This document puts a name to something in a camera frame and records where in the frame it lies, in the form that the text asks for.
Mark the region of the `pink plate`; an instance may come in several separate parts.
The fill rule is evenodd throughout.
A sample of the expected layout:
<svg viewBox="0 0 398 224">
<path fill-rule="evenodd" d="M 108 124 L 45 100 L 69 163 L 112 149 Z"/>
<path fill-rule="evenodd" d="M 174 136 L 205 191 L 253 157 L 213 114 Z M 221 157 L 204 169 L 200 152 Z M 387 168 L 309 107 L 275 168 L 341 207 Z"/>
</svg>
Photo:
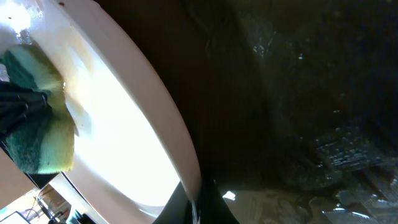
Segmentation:
<svg viewBox="0 0 398 224">
<path fill-rule="evenodd" d="M 148 59 L 94 1 L 2 1 L 1 54 L 40 47 L 65 82 L 75 124 L 73 167 L 52 185 L 106 223 L 153 223 L 175 188 L 195 205 L 201 174 L 192 140 Z"/>
</svg>

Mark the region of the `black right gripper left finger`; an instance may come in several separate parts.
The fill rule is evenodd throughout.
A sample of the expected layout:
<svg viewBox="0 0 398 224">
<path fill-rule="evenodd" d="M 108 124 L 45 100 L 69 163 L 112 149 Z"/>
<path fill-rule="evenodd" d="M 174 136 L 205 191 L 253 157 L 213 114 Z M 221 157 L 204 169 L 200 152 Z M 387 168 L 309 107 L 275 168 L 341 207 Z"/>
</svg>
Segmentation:
<svg viewBox="0 0 398 224">
<path fill-rule="evenodd" d="M 152 224 L 192 224 L 192 205 L 179 183 L 166 206 Z"/>
</svg>

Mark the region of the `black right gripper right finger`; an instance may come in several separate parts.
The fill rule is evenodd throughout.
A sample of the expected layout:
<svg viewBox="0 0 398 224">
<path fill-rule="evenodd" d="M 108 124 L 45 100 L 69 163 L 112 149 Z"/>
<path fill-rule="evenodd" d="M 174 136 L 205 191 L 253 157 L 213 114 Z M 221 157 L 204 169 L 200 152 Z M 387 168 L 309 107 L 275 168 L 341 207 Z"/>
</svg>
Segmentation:
<svg viewBox="0 0 398 224">
<path fill-rule="evenodd" d="M 239 224 L 222 198 L 213 179 L 203 179 L 197 208 L 201 224 Z"/>
</svg>

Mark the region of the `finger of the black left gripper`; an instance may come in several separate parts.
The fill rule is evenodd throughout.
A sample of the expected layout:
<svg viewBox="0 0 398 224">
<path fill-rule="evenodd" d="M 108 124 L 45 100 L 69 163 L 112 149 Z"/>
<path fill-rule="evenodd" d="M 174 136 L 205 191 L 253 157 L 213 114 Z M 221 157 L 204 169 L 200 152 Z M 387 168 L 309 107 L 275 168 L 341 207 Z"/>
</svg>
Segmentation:
<svg viewBox="0 0 398 224">
<path fill-rule="evenodd" d="M 46 93 L 1 81 L 1 137 L 48 111 Z"/>
</svg>

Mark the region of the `green yellow sponge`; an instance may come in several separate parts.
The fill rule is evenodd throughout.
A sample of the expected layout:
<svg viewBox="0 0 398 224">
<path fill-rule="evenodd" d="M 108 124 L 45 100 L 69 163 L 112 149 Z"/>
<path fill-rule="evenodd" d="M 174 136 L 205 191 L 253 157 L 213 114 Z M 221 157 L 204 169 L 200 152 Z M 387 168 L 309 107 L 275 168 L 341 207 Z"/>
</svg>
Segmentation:
<svg viewBox="0 0 398 224">
<path fill-rule="evenodd" d="M 43 50 L 30 44 L 8 47 L 1 54 L 7 82 L 47 94 L 49 111 L 29 120 L 1 145 L 26 174 L 54 174 L 73 167 L 75 124 L 66 106 L 65 82 Z"/>
</svg>

